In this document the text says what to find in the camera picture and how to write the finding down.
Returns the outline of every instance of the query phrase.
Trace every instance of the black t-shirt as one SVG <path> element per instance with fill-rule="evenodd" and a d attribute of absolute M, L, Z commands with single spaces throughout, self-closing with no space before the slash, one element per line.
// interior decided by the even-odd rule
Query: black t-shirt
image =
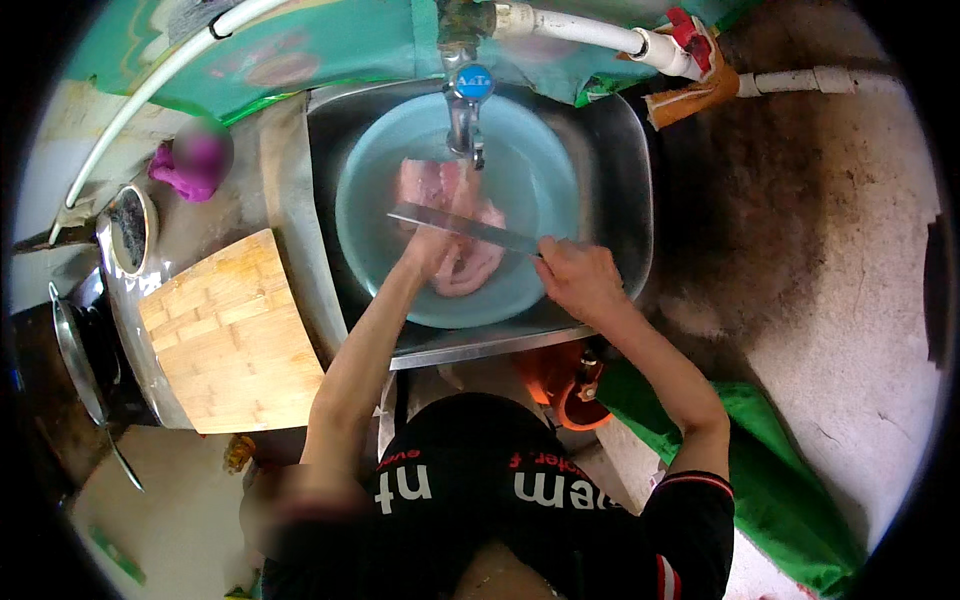
<path fill-rule="evenodd" d="M 265 598 L 449 598 L 491 539 L 570 600 L 720 598 L 730 574 L 730 484 L 674 473 L 633 516 L 549 428 L 499 396 L 428 405 L 366 488 L 372 503 L 359 515 L 320 511 L 283 526 Z"/>

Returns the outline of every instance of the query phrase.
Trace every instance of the knife blade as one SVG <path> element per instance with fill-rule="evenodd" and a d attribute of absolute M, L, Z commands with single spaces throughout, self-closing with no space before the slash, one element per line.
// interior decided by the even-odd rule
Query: knife blade
<path fill-rule="evenodd" d="M 532 237 L 473 221 L 431 206 L 398 203 L 393 210 L 387 213 L 387 216 L 407 223 L 452 231 L 481 242 L 506 248 L 509 251 L 541 258 L 540 253 L 537 252 L 537 240 Z"/>

